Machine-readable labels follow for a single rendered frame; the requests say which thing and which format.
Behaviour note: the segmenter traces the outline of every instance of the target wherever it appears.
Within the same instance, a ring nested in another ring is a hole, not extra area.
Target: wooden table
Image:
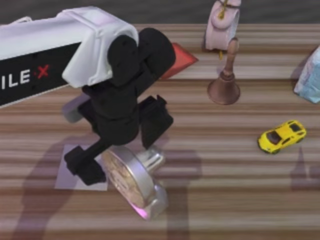
[[[53,189],[64,144],[97,139],[87,122],[61,115],[80,94],[66,87],[0,111],[0,240],[318,239],[320,106],[296,96],[293,84],[319,44],[320,25],[240,25],[241,97],[230,106],[207,97],[223,61],[201,53],[204,25],[151,27],[199,58],[144,94],[164,97],[175,121],[157,142],[167,156],[157,173],[167,212],[146,222],[112,186]],[[305,125],[307,138],[278,155],[261,152],[258,135],[289,119]]]

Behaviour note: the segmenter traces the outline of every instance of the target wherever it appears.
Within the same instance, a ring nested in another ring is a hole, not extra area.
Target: watch face
[[[108,177],[115,188],[131,204],[138,208],[144,208],[147,200],[143,198],[141,191],[127,166],[108,150],[102,154],[102,158]]]

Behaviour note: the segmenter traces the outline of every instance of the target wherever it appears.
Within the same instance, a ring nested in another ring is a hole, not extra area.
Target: gray background
[[[132,24],[204,24],[214,0],[0,0],[0,23],[96,6]],[[240,23],[320,23],[320,0],[242,0]]]

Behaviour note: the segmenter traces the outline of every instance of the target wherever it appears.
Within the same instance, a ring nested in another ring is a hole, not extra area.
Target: pink toy purse
[[[241,0],[217,0],[211,10],[204,36],[207,50],[227,50],[236,36]]]

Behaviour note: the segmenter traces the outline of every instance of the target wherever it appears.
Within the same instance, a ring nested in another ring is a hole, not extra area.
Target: light blue package
[[[305,64],[294,92],[311,103],[320,102],[320,47]]]

